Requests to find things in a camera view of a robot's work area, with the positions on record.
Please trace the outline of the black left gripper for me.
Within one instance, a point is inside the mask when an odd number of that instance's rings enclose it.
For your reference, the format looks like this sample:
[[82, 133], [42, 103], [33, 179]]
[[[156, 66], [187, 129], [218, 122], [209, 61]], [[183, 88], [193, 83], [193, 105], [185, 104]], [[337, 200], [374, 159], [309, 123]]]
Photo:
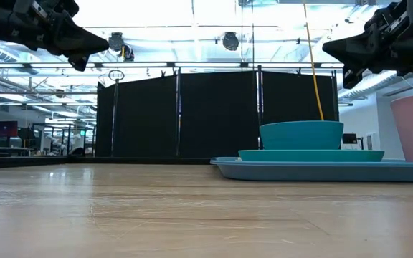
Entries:
[[1, 27], [9, 41], [64, 55], [76, 70], [83, 71], [89, 54], [107, 50], [108, 42], [73, 22], [78, 11], [77, 6], [36, 6], [25, 13], [0, 8]]

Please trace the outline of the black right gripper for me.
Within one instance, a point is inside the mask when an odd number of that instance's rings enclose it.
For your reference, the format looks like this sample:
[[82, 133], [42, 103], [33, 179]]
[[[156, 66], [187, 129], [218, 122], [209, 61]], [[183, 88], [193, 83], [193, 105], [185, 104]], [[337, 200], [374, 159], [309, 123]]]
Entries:
[[408, 6], [387, 6], [374, 12], [361, 34], [327, 42], [323, 51], [344, 64], [343, 87], [352, 89], [365, 70], [378, 74], [391, 68], [396, 45], [409, 36], [413, 11]]

